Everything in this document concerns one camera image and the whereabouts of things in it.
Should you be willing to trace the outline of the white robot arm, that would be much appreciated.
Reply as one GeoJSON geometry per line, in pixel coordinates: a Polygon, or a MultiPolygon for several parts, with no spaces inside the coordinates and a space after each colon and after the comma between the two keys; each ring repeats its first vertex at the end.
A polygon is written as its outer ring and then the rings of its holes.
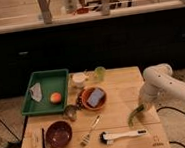
{"type": "Polygon", "coordinates": [[[147,67],[144,69],[142,76],[144,83],[139,90],[139,102],[144,105],[144,110],[149,110],[153,101],[157,99],[160,89],[165,90],[177,99],[185,101],[185,82],[173,77],[170,65],[162,63],[147,67]]]}

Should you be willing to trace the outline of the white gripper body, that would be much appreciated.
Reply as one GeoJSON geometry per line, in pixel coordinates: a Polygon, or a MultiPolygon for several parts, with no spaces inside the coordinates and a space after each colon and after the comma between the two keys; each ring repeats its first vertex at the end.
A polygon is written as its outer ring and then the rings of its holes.
{"type": "Polygon", "coordinates": [[[153,102],[157,99],[157,87],[151,84],[143,84],[139,90],[139,104],[143,106],[143,110],[148,111],[152,106],[153,102]]]}

